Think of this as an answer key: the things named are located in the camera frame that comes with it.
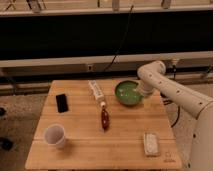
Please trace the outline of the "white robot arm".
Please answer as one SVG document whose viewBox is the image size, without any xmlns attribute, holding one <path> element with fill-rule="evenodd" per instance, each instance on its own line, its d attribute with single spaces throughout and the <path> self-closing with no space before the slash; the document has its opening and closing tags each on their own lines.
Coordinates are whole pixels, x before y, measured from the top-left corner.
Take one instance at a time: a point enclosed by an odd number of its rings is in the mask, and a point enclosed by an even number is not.
<svg viewBox="0 0 213 171">
<path fill-rule="evenodd" d="M 165 72 L 162 61 L 141 66 L 137 70 L 140 78 L 138 92 L 149 97 L 157 89 L 197 120 L 189 171 L 213 171 L 213 97 L 166 78 Z"/>
</svg>

